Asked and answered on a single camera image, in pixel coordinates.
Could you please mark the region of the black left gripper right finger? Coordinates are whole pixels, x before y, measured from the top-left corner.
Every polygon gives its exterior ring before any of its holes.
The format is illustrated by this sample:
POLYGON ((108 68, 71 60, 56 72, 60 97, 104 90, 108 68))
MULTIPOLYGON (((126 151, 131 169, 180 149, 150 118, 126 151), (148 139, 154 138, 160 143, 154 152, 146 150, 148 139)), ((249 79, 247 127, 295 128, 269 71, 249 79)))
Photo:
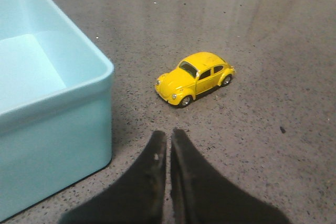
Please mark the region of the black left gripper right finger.
POLYGON ((174 129, 171 197, 176 223, 289 223, 279 209, 222 176, 187 134, 174 129))

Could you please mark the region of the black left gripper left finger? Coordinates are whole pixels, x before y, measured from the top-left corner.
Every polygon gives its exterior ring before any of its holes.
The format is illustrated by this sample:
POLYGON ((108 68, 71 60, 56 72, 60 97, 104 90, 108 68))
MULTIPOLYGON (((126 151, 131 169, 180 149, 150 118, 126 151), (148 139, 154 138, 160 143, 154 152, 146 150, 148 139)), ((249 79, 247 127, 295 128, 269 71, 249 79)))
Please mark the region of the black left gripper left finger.
POLYGON ((111 186, 64 214, 60 223, 161 223, 166 135, 154 131, 129 169, 111 186))

